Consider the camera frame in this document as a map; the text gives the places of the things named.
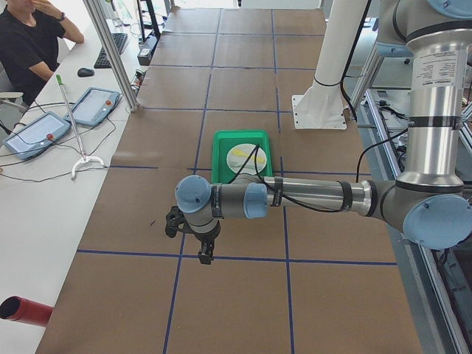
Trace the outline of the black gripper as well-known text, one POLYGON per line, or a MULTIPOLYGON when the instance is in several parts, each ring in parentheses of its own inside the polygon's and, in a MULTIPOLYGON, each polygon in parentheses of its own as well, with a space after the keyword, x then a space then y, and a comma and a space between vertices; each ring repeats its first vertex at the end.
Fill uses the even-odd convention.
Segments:
POLYGON ((201 242, 201 250, 198 259, 201 264, 211 264, 213 261, 213 250, 215 247, 215 220, 207 225, 196 226, 191 224, 185 214, 177 207, 172 206, 166 215, 165 234, 174 238, 177 232, 194 235, 201 242))

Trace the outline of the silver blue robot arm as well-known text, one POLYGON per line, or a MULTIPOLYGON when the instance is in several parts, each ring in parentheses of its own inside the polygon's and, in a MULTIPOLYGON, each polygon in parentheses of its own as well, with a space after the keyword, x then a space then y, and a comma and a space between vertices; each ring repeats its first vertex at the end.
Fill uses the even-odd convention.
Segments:
POLYGON ((471 206, 455 173, 470 45, 469 1, 382 1, 378 47, 405 46, 414 57, 405 170, 394 181, 353 183, 237 172, 227 184, 210 184, 188 176, 176 186, 166 235, 194 235, 199 260, 210 264, 221 220, 295 205, 377 218, 428 249, 460 243, 471 233, 471 206))

